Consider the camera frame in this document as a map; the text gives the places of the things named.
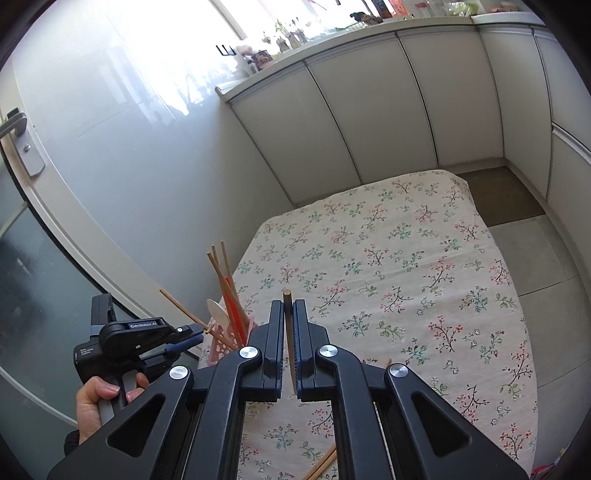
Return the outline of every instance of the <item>kitchen cabinet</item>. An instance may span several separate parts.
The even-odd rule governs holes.
[[[551,158],[550,100],[531,29],[486,27],[484,42],[501,106],[505,158],[546,196]]]
[[[558,41],[536,31],[550,88],[552,120],[591,149],[591,95]]]
[[[559,127],[553,130],[548,204],[591,270],[591,152]]]
[[[330,50],[308,64],[363,183],[437,168],[423,100],[394,34]]]
[[[439,164],[503,156],[491,67],[473,27],[398,33],[427,106]]]
[[[335,120],[303,63],[243,95],[232,100],[232,107],[292,203],[361,184]]]

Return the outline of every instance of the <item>tablecloth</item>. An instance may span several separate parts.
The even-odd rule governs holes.
[[[234,278],[256,322],[290,288],[331,343],[373,365],[406,363],[531,470],[537,389],[527,327],[464,180],[412,173],[271,218]],[[279,402],[247,404],[239,479],[301,478],[334,442],[329,402],[301,403],[289,375]],[[321,478],[338,478],[336,462]]]

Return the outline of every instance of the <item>kitchen counter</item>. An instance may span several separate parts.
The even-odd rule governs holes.
[[[384,22],[379,25],[362,28],[351,32],[342,32],[328,35],[320,40],[311,41],[296,50],[290,50],[288,54],[277,60],[275,63],[263,71],[246,79],[237,79],[222,83],[216,86],[217,94],[225,101],[229,102],[240,93],[248,90],[250,87],[271,77],[272,75],[306,60],[310,57],[331,50],[342,45],[360,41],[364,38],[383,35],[391,32],[428,28],[438,26],[454,25],[487,25],[487,24],[524,24],[544,26],[542,20],[531,12],[503,12],[496,14],[475,15],[474,17],[433,17],[433,18],[412,18],[394,22]]]

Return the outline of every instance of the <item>metal pivot bolt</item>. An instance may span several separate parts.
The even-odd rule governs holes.
[[[334,345],[323,345],[320,347],[318,352],[322,356],[330,357],[330,356],[335,356],[337,353],[339,353],[339,349],[337,347],[335,347]]]
[[[408,375],[408,368],[403,364],[392,364],[388,371],[390,372],[390,375],[397,378],[406,377]]]
[[[258,348],[253,346],[243,346],[240,348],[240,356],[242,358],[255,358],[258,355]]]
[[[177,365],[176,367],[172,367],[168,374],[170,375],[170,378],[174,378],[175,380],[181,380],[189,374],[189,370],[187,369],[187,367]]]

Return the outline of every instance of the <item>human hand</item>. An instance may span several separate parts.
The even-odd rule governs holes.
[[[135,382],[138,388],[127,392],[127,401],[135,400],[146,388],[148,378],[144,374],[137,374]],[[119,393],[119,387],[104,381],[101,377],[92,377],[76,393],[76,420],[82,445],[94,432],[100,429],[99,400],[111,400]]]

